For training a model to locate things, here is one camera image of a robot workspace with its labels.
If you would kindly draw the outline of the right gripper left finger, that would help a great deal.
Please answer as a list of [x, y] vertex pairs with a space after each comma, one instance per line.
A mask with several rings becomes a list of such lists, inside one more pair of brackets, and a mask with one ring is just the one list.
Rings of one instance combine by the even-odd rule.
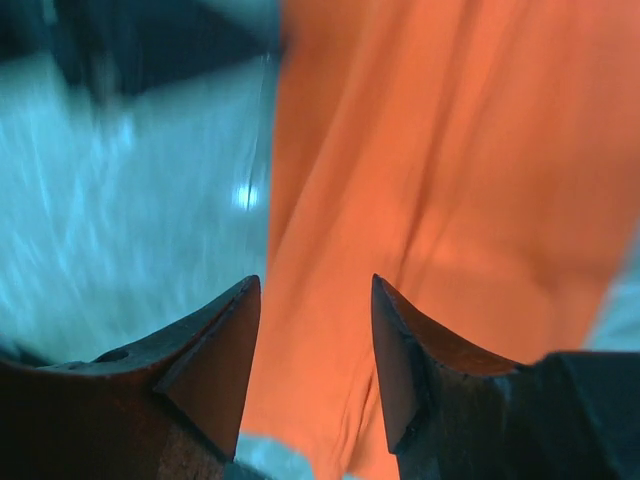
[[220, 479], [235, 456], [260, 319], [250, 276], [90, 362], [1, 364], [5, 479]]

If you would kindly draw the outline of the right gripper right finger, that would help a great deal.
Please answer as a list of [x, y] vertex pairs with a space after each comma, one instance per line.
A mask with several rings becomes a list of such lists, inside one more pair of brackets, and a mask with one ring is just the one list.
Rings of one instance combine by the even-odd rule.
[[639, 357], [491, 353], [372, 279], [386, 438], [404, 479], [635, 479]]

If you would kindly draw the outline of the orange t shirt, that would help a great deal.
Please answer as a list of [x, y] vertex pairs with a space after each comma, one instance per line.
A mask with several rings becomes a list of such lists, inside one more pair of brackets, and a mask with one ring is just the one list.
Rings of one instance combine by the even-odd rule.
[[635, 1], [286, 1], [243, 430], [394, 479], [371, 279], [498, 354], [583, 344], [639, 225]]

